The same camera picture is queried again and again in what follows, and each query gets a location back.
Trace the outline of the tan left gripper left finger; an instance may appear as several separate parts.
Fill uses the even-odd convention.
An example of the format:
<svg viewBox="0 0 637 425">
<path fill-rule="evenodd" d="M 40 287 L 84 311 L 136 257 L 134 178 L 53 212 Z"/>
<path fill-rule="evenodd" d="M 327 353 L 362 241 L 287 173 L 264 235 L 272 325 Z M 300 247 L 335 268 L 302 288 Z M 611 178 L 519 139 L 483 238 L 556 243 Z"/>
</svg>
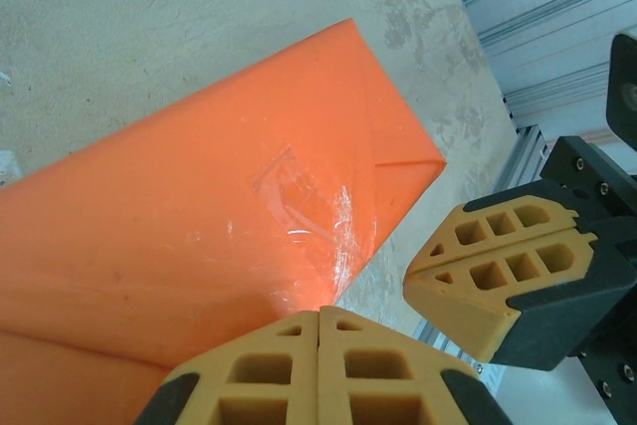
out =
<svg viewBox="0 0 637 425">
<path fill-rule="evenodd" d="M 174 368 L 137 424 L 315 424 L 319 314 L 300 312 Z"/>
</svg>

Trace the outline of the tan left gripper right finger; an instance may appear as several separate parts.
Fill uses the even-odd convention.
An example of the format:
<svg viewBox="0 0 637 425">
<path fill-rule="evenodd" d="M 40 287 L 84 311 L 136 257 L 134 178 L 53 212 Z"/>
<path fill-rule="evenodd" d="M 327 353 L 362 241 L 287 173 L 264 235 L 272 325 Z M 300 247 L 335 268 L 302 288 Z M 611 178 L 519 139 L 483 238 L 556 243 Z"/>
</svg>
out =
<svg viewBox="0 0 637 425">
<path fill-rule="evenodd" d="M 319 311 L 320 424 L 506 424 L 465 361 L 337 307 Z"/>
</svg>

